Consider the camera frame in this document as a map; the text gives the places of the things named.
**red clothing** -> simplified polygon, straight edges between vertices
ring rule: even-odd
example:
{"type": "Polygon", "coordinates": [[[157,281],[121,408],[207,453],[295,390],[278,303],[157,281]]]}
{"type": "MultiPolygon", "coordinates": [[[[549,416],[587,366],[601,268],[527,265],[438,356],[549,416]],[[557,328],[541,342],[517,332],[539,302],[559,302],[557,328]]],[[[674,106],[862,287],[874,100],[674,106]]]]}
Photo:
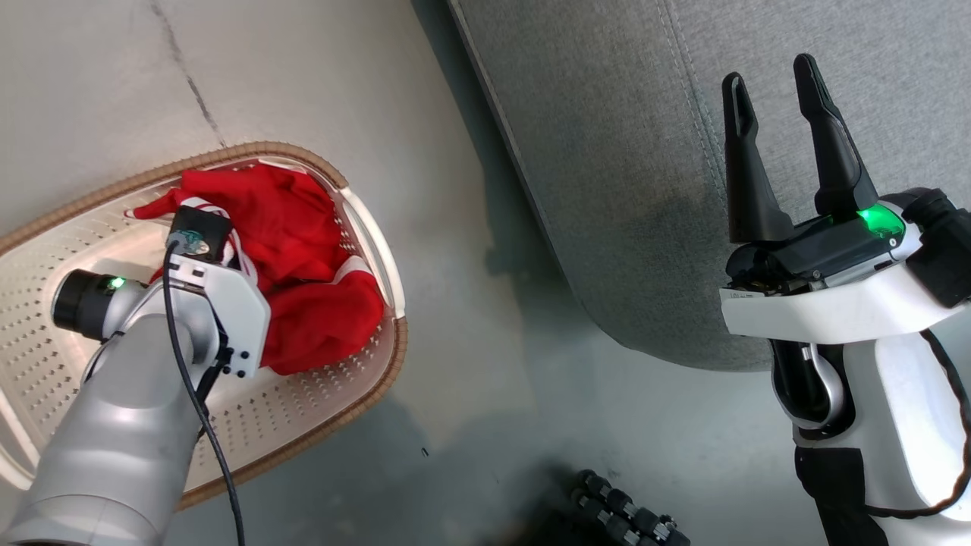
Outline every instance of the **red clothing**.
{"type": "Polygon", "coordinates": [[[349,261],[341,248],[334,202],[313,178],[263,164],[241,171],[185,171],[180,188],[131,216],[157,218],[184,201],[202,209],[211,203],[228,213],[242,246],[235,250],[255,266],[251,277],[271,310],[261,365],[286,375],[336,362],[367,344],[385,303],[363,260],[349,261]]]}

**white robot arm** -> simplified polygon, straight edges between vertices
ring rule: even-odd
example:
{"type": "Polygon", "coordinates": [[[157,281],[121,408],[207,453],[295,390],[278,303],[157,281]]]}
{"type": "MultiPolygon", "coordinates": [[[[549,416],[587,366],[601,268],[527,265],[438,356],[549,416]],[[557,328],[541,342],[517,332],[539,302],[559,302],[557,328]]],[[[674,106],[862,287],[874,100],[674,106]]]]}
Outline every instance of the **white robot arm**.
{"type": "Polygon", "coordinates": [[[796,473],[832,546],[971,544],[971,408],[929,330],[967,307],[971,215],[939,189],[878,197],[816,61],[796,57],[817,153],[817,218],[793,226],[755,147],[738,74],[722,84],[728,331],[768,339],[796,473]]]}

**floor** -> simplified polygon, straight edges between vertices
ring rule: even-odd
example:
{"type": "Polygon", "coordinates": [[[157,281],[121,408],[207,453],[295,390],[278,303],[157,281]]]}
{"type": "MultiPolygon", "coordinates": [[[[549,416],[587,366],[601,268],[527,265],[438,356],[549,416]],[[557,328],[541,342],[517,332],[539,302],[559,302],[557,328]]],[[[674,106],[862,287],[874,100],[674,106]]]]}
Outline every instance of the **floor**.
{"type": "MultiPolygon", "coordinates": [[[[240,488],[251,545],[508,544],[590,467],[693,543],[824,543],[768,376],[634,353],[578,308],[441,0],[0,4],[0,232],[252,140],[346,175],[405,283],[385,400],[240,488]]],[[[0,527],[17,501],[0,486],[0,527]]],[[[166,544],[231,544],[225,497],[166,544]]]]}

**gray sofa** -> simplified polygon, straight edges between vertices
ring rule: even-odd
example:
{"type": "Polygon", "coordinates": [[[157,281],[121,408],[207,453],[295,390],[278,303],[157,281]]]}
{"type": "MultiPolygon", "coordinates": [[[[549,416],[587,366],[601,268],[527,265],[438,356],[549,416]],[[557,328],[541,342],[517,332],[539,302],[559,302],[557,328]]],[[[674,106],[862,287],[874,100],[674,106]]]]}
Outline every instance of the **gray sofa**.
{"type": "Polygon", "coordinates": [[[511,156],[570,286],[621,344],[763,369],[730,337],[720,83],[746,79],[782,208],[815,215],[792,60],[819,62],[878,190],[971,205],[971,2],[451,0],[511,156]]]}

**laundry basket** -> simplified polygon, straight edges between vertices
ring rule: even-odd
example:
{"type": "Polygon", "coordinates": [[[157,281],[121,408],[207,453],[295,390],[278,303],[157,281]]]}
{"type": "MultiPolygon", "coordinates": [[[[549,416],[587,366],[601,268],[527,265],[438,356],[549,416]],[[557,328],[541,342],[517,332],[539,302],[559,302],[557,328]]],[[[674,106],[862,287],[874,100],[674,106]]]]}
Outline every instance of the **laundry basket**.
{"type": "MultiPolygon", "coordinates": [[[[126,218],[177,186],[186,169],[247,169],[256,163],[306,172],[334,200],[341,245],[364,258],[385,300],[367,347],[313,371],[226,376],[207,399],[214,429],[242,483],[319,442],[373,406],[394,382],[408,342],[405,302],[384,236],[348,183],[301,148],[262,142],[202,154],[92,193],[0,239],[0,476],[20,489],[80,388],[97,342],[54,327],[50,307],[72,269],[147,281],[162,262],[168,226],[126,218]]],[[[182,507],[225,491],[208,439],[196,446],[182,507]]]]}

